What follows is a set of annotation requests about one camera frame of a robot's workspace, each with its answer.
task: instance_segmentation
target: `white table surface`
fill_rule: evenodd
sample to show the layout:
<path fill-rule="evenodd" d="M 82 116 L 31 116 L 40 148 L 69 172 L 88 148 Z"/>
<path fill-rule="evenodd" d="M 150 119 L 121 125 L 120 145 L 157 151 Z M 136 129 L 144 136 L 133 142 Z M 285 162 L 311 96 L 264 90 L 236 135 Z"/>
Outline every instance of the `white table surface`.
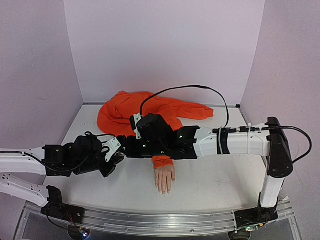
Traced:
<path fill-rule="evenodd" d="M 102 105 L 84 105 L 63 144 L 74 142 L 86 131 L 101 134 L 97 117 Z M 230 127 L 245 126 L 237 108 L 230 108 Z M 207 120 L 182 118 L 184 126 L 218 128 L 225 125 L 226 110 L 214 107 Z M 103 178 L 99 171 L 71 177 L 52 176 L 44 185 L 59 188 L 63 201 L 82 207 L 130 212 L 202 212 L 256 207 L 263 186 L 265 166 L 260 156 L 219 155 L 198 160 L 176 160 L 176 182 L 163 197 L 155 185 L 154 164 L 149 158 L 125 158 Z"/>

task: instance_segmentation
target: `white robotic arm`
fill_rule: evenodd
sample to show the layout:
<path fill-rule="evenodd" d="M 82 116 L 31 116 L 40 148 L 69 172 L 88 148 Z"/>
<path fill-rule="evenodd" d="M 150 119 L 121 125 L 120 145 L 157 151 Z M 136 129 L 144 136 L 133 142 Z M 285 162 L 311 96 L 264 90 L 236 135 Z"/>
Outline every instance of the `white robotic arm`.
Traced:
<path fill-rule="evenodd" d="M 268 126 L 280 126 L 276 118 L 269 118 L 268 122 Z M 57 188 L 33 185 L 12 174 L 69 177 L 72 172 L 79 175 L 99 170 L 107 177 L 124 159 L 124 155 L 128 158 L 163 155 L 175 160 L 211 155 L 259 155 L 267 158 L 267 169 L 258 207 L 235 212 L 237 225 L 241 228 L 247 226 L 248 222 L 266 223 L 277 219 L 278 196 L 285 178 L 293 171 L 288 141 L 282 130 L 268 130 L 263 123 L 218 129 L 186 126 L 173 131 L 160 115 L 152 114 L 132 121 L 131 124 L 139 133 L 138 137 L 117 136 L 110 140 L 99 140 L 98 137 L 102 136 L 86 132 L 85 136 L 79 136 L 74 143 L 64 146 L 46 145 L 29 150 L 1 149 L 0 173 L 3 174 L 0 174 L 0 192 L 37 204 L 42 207 L 43 214 L 62 218 L 66 206 L 68 212 L 83 213 L 84 210 L 63 204 Z M 82 213 L 80 217 L 73 215 L 78 223 Z M 252 219 L 243 222 L 243 218 Z"/>

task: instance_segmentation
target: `black cable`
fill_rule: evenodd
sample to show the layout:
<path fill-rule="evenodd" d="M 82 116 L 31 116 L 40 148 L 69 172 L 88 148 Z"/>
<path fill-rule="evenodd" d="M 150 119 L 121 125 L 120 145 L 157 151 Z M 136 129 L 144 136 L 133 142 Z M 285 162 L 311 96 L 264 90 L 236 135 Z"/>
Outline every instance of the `black cable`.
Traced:
<path fill-rule="evenodd" d="M 208 86 L 202 86 L 202 85 L 186 85 L 186 86 L 177 86 L 177 87 L 171 87 L 171 88 L 167 88 L 165 90 L 162 90 L 162 91 L 159 91 L 151 96 L 149 96 L 148 98 L 146 98 L 140 105 L 140 114 L 141 116 L 143 116 L 143 107 L 145 105 L 145 103 L 147 101 L 149 101 L 150 99 L 154 98 L 155 96 L 158 96 L 159 94 L 162 94 L 164 92 L 167 92 L 169 90 L 174 90 L 174 89 L 186 89 L 186 88 L 198 88 L 198 89 L 208 89 L 208 90 L 211 90 L 211 91 L 214 91 L 215 93 L 217 93 L 222 99 L 223 99 L 223 102 L 224 102 L 224 105 L 225 105 L 225 109 L 226 109 L 226 124 L 224 127 L 226 127 L 229 123 L 229 109 L 228 109 L 228 106 L 227 106 L 227 103 L 226 103 L 226 100 L 224 98 L 224 96 L 222 96 L 222 94 L 220 92 L 218 92 L 217 90 L 214 90 L 213 88 L 211 87 L 208 87 Z"/>
<path fill-rule="evenodd" d="M 46 218 L 48 219 L 48 221 L 49 221 L 50 223 L 52 223 L 53 225 L 55 225 L 56 227 L 58 227 L 58 228 L 60 228 L 60 229 L 63 229 L 63 230 L 68 231 L 67 228 L 65 228 L 65 227 L 63 227 L 63 226 L 60 226 L 60 225 L 58 225 L 58 224 L 55 224 L 53 221 L 50 220 L 50 218 L 49 218 L 49 216 L 48 216 L 48 213 L 47 213 L 47 209 L 45 209 L 45 215 L 46 215 Z"/>
<path fill-rule="evenodd" d="M 21 155 L 26 155 L 26 156 L 28 156 L 28 157 L 33 158 L 34 160 L 36 160 L 38 163 L 40 163 L 40 164 L 41 164 L 42 166 L 44 166 L 45 168 L 47 168 L 47 169 L 49 169 L 49 170 L 51 170 L 51 171 L 53 171 L 53 172 L 56 172 L 56 173 L 67 173 L 67 172 L 71 172 L 71 171 L 73 171 L 73 170 L 76 170 L 76 169 L 80 168 L 80 167 L 86 162 L 86 160 L 88 159 L 88 157 L 89 157 L 89 155 L 90 155 L 90 154 L 88 154 L 88 156 L 86 156 L 86 158 L 85 158 L 78 166 L 76 166 L 76 167 L 74 167 L 74 168 L 71 168 L 71 169 L 68 169 L 68 170 L 56 170 L 56 169 L 53 169 L 53 168 L 45 165 L 45 164 L 44 164 L 42 161 L 40 161 L 37 157 L 35 157 L 35 156 L 33 156 L 33 155 L 31 155 L 31 154 L 29 154 L 29 153 L 27 153 L 27 152 L 22 152 L 22 151 L 0 151 L 0 154 L 21 154 Z"/>
<path fill-rule="evenodd" d="M 104 136 L 112 136 L 115 137 L 116 135 L 112 134 L 112 133 L 106 133 L 106 134 L 100 134 L 100 135 L 95 135 L 97 138 L 99 137 L 104 137 Z"/>
<path fill-rule="evenodd" d="M 298 127 L 295 126 L 269 126 L 269 127 L 263 127 L 261 130 L 265 131 L 265 130 L 277 130 L 277 129 L 289 129 L 289 130 L 295 130 L 301 134 L 303 134 L 309 141 L 309 149 L 308 151 L 306 151 L 304 154 L 302 154 L 300 157 L 298 157 L 297 159 L 295 159 L 293 161 L 293 163 L 295 164 L 296 162 L 298 162 L 299 160 L 303 159 L 304 157 L 306 157 L 312 150 L 312 140 L 311 137 L 303 130 L 301 130 Z"/>

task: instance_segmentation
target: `mannequin hand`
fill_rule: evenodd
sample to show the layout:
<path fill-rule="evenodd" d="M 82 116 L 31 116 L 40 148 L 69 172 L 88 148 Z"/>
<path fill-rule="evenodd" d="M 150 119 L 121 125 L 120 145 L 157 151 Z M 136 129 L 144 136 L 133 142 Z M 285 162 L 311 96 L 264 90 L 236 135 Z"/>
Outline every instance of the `mannequin hand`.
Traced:
<path fill-rule="evenodd" d="M 171 183 L 176 181 L 176 170 L 174 166 L 163 166 L 155 169 L 155 185 L 163 196 L 171 192 Z"/>

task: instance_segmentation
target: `orange cloth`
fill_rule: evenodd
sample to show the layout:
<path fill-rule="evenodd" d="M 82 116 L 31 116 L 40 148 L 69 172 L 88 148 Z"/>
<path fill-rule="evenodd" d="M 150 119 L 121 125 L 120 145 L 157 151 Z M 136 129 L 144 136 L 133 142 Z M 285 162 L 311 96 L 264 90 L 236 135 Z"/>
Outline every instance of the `orange cloth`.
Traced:
<path fill-rule="evenodd" d="M 119 92 L 100 109 L 98 127 L 106 134 L 135 136 L 130 125 L 130 117 L 140 112 L 141 103 L 151 95 L 153 95 L 151 92 Z M 204 120 L 214 116 L 214 110 L 210 107 L 159 96 L 151 98 L 144 104 L 143 114 L 149 113 L 160 114 L 174 131 L 183 126 L 177 117 Z M 154 168 L 174 165 L 168 156 L 154 156 L 152 161 Z"/>

